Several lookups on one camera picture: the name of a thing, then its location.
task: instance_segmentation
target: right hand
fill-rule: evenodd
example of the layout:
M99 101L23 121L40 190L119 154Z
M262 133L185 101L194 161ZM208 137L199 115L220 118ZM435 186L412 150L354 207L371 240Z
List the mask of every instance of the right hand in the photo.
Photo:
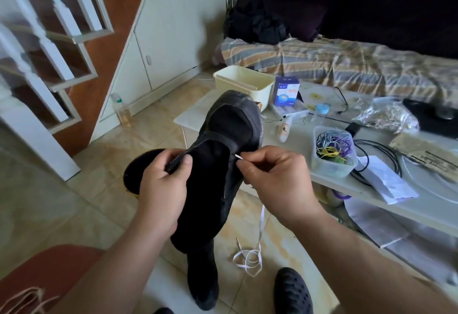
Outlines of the right hand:
M237 161L245 182L251 184L259 199L285 227L324 212L312 189L304 156L276 147L265 146L255 152L242 152Z

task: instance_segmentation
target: black bag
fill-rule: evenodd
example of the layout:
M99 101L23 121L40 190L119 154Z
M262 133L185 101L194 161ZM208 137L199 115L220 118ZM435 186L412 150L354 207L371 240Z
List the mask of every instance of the black bag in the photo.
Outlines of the black bag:
M229 11L224 22L224 37L276 45L289 37L289 30L262 0L250 0L246 5Z

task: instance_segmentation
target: left hand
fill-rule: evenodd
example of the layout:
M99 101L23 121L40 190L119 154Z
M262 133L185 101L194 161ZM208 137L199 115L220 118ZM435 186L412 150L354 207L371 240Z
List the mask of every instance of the left hand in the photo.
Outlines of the left hand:
M136 220L164 237L170 237L177 228L178 218L185 206L186 181L192 169L192 157L186 155L172 175L165 172L183 149L166 149L143 172L138 198Z

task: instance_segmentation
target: water bottle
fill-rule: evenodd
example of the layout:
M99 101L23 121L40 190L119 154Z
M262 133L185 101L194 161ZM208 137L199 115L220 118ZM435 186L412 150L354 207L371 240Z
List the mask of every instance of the water bottle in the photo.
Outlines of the water bottle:
M329 113L329 105L328 104L317 104L315 108L315 113L312 117L312 123L316 124L317 126L321 126L324 123L324 119L326 115Z
M121 124L126 127L131 127L134 119L130 113L129 106L122 101L122 98L118 93L113 93L111 95L111 99L113 101L113 109L118 115Z

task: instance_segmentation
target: medicine box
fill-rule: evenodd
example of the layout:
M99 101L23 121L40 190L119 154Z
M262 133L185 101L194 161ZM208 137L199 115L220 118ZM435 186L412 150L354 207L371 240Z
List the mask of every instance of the medicine box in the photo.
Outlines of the medicine box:
M276 106L294 105L299 91L299 80L295 77L276 77L273 103Z

